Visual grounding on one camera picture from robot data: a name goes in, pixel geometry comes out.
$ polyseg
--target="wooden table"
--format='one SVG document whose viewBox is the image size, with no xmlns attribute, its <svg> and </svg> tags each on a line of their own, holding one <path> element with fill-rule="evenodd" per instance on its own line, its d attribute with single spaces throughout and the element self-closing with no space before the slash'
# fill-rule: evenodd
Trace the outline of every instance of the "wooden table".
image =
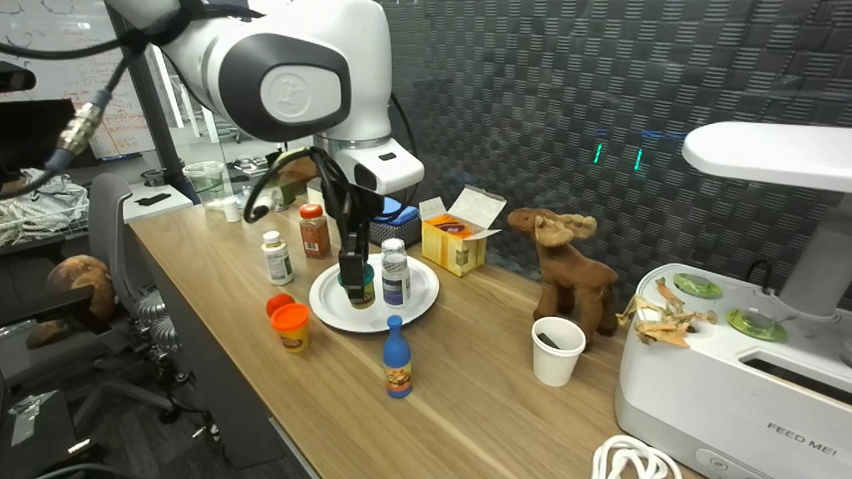
<svg viewBox="0 0 852 479">
<path fill-rule="evenodd" d="M 269 331 L 265 300 L 278 287 L 265 273 L 262 232 L 287 239 L 299 279 L 285 291 L 301 300 L 334 267 L 301 255 L 293 215 L 246 225 L 188 207 L 130 225 L 323 477 L 588 477 L 595 449 L 619 434 L 623 336 L 600 337 L 564 388 L 542 386 L 530 369 L 530 279 L 492 267 L 459 279 L 434 267 L 439 297 L 405 327 L 417 392 L 398 401 L 385 392 L 385 336 L 315 319 L 313 348 L 291 355 Z"/>
</svg>

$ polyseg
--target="white paper cup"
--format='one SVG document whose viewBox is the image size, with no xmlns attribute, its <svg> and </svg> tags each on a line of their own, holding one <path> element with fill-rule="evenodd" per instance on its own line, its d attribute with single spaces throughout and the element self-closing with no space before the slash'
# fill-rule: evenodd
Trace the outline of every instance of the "white paper cup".
<svg viewBox="0 0 852 479">
<path fill-rule="evenodd" d="M 586 332 L 564 316 L 534 323 L 534 373 L 546 386 L 564 386 L 586 348 Z"/>
<path fill-rule="evenodd" d="M 202 203 L 214 203 L 227 194 L 227 172 L 221 162 L 185 166 L 185 175 Z"/>
</svg>

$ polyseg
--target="stuffed toy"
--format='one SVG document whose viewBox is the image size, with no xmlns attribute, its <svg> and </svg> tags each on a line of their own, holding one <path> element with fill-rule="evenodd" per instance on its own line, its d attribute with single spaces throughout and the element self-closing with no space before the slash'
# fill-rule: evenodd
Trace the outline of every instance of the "stuffed toy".
<svg viewBox="0 0 852 479">
<path fill-rule="evenodd" d="M 543 207 L 518 207 L 510 213 L 510 229 L 530 237 L 538 251 L 542 297 L 534 316 L 570 316 L 588 344 L 595 332 L 614 336 L 619 273 L 595 257 L 586 257 L 574 243 L 598 232 L 591 215 L 559 215 Z"/>
<path fill-rule="evenodd" d="M 93 295 L 88 300 L 88 316 L 84 316 L 84 323 L 88 323 L 85 327 L 108 331 L 114 313 L 114 287 L 109 281 L 105 260 L 93 255 L 70 255 L 66 260 L 52 269 L 48 287 L 54 287 L 56 293 L 93 287 Z M 56 344 L 72 332 L 76 327 L 70 319 L 45 319 L 37 323 L 37 327 L 30 332 L 26 347 L 37 348 L 45 344 Z"/>
</svg>

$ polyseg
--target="cardboard box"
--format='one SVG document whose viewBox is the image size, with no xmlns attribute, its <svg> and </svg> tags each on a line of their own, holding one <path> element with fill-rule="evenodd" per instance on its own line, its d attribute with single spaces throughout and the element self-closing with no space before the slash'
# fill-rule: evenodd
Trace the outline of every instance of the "cardboard box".
<svg viewBox="0 0 852 479">
<path fill-rule="evenodd" d="M 425 257 L 463 277 L 484 263 L 490 229 L 507 199 L 476 186 L 466 186 L 448 211 L 439 197 L 422 203 Z"/>
</svg>

